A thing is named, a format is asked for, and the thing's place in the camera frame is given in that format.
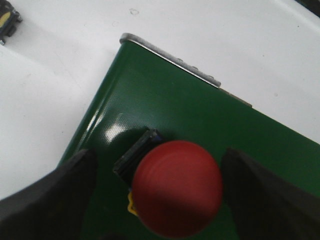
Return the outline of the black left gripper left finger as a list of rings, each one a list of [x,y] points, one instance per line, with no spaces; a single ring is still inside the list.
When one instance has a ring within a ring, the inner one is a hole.
[[[84,149],[0,201],[2,240],[78,240],[96,187],[97,155]]]

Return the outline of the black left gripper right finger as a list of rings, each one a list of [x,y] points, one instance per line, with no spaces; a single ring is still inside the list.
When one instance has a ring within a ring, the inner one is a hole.
[[[224,199],[241,240],[318,240],[320,199],[287,182],[246,153],[221,160]]]

